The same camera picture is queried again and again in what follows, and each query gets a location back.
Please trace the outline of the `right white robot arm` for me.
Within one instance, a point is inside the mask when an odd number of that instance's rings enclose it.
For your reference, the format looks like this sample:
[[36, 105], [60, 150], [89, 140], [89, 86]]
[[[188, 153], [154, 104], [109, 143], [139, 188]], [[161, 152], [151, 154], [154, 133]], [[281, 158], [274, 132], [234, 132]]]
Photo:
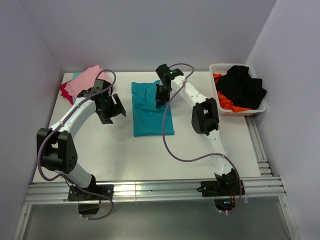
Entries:
[[[155, 107], [157, 109], [165, 107], [161, 127], [165, 149], [171, 157], [182, 163], [192, 163], [212, 157], [213, 172], [217, 181], [216, 189], [220, 194], [227, 195], [233, 190], [234, 184], [241, 184], [241, 177], [235, 164], [226, 156], [220, 138], [217, 101], [213, 97], [204, 96], [188, 82], [188, 78], [194, 73], [194, 68], [186, 63], [182, 65], [191, 68], [188, 75], [184, 75], [178, 68], [171, 69], [167, 64], [162, 64], [155, 70], [160, 79], [160, 83], [156, 84]], [[213, 153], [193, 159], [182, 159], [169, 149], [165, 137], [166, 118], [170, 104], [177, 95], [180, 95], [191, 107], [191, 126], [195, 133], [206, 139], [214, 150]]]

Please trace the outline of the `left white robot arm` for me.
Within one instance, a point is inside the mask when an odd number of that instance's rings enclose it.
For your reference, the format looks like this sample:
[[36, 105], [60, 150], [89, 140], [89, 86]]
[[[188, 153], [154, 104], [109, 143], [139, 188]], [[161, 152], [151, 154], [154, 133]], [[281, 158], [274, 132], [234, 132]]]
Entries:
[[46, 181], [55, 180], [44, 175], [43, 169], [57, 173], [79, 189], [86, 200], [96, 197], [98, 188], [94, 175], [78, 163], [74, 137], [87, 119], [97, 114], [103, 125], [112, 118], [126, 115], [119, 96], [112, 93], [112, 83], [96, 79], [93, 87], [82, 90], [71, 109], [50, 128], [40, 128], [36, 134], [37, 168]]

